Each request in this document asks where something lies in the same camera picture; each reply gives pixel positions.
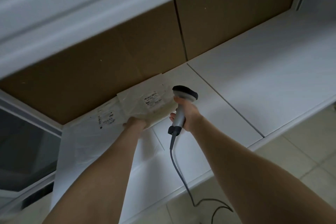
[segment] left hand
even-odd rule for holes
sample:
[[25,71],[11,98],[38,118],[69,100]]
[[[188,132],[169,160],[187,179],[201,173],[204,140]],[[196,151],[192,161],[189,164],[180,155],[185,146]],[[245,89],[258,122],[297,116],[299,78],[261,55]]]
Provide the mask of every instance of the left hand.
[[129,117],[128,121],[123,124],[124,128],[137,127],[143,130],[147,126],[147,122],[136,117]]

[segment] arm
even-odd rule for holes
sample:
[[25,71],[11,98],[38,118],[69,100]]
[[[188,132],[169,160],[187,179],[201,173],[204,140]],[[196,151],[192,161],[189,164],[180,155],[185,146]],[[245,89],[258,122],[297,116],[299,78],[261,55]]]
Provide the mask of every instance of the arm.
[[144,120],[131,117],[117,140],[70,186],[43,224],[119,222]]
[[220,132],[189,101],[175,101],[243,223],[336,223],[336,211],[300,180]]

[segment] hand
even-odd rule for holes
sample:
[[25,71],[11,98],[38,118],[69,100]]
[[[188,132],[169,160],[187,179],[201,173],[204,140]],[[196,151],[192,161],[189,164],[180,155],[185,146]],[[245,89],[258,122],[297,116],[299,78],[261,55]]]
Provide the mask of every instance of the hand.
[[[192,129],[192,127],[203,117],[200,112],[198,111],[197,107],[192,104],[190,101],[187,99],[179,98],[179,97],[174,97],[174,101],[180,105],[183,106],[183,111],[185,115],[185,124],[183,128],[186,131],[189,131]],[[170,120],[174,121],[176,114],[171,113],[170,114]]]
[[147,126],[147,122],[136,117],[129,117],[128,121],[123,124],[124,128],[137,127],[143,130]]

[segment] right hand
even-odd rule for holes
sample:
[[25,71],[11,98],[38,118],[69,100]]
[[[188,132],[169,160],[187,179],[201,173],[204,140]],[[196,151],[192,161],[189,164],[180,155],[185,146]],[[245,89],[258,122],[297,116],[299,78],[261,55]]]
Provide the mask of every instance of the right hand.
[[[174,101],[183,107],[184,116],[185,116],[185,124],[183,128],[186,131],[189,131],[192,129],[192,127],[202,118],[202,115],[198,111],[197,107],[192,104],[187,99],[174,97]],[[173,122],[176,114],[171,113],[170,114],[170,120]]]

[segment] fingers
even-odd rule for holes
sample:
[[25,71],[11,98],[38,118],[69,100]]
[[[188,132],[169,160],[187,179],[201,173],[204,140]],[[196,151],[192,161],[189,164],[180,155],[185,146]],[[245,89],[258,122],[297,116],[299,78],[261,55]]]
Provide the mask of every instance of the fingers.
[[178,104],[185,104],[187,100],[183,99],[183,98],[179,98],[179,97],[174,97],[174,101]]

